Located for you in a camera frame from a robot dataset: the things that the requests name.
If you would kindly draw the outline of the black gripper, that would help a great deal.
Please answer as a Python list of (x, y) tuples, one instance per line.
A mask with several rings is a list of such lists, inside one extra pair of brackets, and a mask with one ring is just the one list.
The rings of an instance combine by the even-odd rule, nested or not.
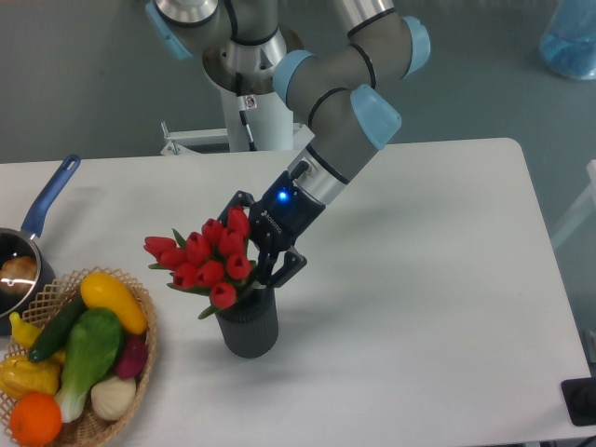
[(277, 270), (274, 267), (278, 253), (260, 252), (258, 288), (280, 288), (307, 265), (306, 258), (293, 244), (326, 206), (295, 185), (287, 171), (283, 171), (256, 202), (251, 193), (236, 191), (217, 218), (224, 227), (228, 226), (228, 213), (233, 207), (250, 209), (251, 241), (256, 247), (262, 249), (269, 235), (271, 249), (287, 249)]

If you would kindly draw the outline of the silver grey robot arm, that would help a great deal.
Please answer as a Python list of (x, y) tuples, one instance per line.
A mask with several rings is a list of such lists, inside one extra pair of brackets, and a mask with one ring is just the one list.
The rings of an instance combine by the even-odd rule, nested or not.
[(283, 285), (305, 265), (296, 239), (382, 150), (401, 125), (378, 93), (428, 60), (426, 27), (390, 1), (338, 1), (348, 46), (321, 59), (293, 49), (274, 1), (151, 1), (146, 13), (179, 59), (200, 56), (211, 79), (238, 97), (274, 92), (313, 133), (260, 199), (238, 192), (258, 249), (250, 289)]

